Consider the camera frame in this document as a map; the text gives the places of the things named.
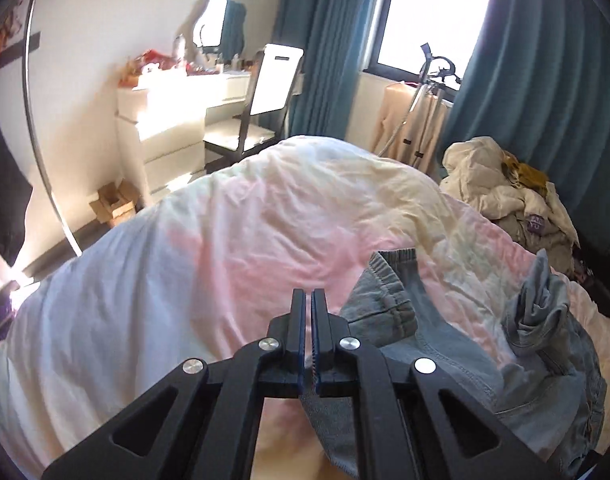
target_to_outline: blue denim pants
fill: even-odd
[[[541,251],[502,320],[517,362],[498,369],[441,317],[420,280],[415,250],[406,249],[374,253],[340,314],[352,335],[388,358],[431,358],[552,469],[572,478],[598,443],[606,383],[592,340],[568,305],[565,283]],[[351,401],[320,399],[308,384],[301,402],[332,463],[358,478]]]

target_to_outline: chair seat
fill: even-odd
[[[228,150],[235,152],[239,147],[239,130],[240,120],[239,119],[228,119],[221,121],[216,124],[211,124],[205,127],[205,142],[211,142],[217,146],[222,146]],[[272,130],[261,128],[255,124],[250,124],[247,130],[247,139],[245,139],[244,151],[254,148],[261,142],[266,142],[275,137],[275,133]]]

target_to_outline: bed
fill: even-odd
[[[415,247],[441,315],[501,366],[500,324],[534,255],[419,171],[294,137],[202,177],[47,278],[0,343],[0,443],[28,479],[189,357],[229,358],[323,287],[338,313],[376,250]],[[610,320],[566,278],[608,383]],[[268,399],[254,478],[342,478],[297,400]]]

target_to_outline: white wall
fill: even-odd
[[[37,0],[30,58],[38,139],[56,197],[72,230],[93,220],[88,197],[120,177],[114,111],[118,70],[148,48],[170,52],[198,0]],[[279,0],[236,0],[247,7],[245,52],[271,38]],[[20,62],[0,71],[0,123],[34,186],[22,269],[63,239],[36,170],[24,122]]]
[[[347,142],[364,150],[371,148],[385,89],[393,83],[390,79],[361,72],[345,133]]]

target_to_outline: window pane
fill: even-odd
[[[391,0],[379,63],[419,73],[429,43],[434,56],[445,56],[462,76],[476,45],[489,0]],[[432,64],[439,67],[440,61]],[[448,81],[458,89],[453,78]]]

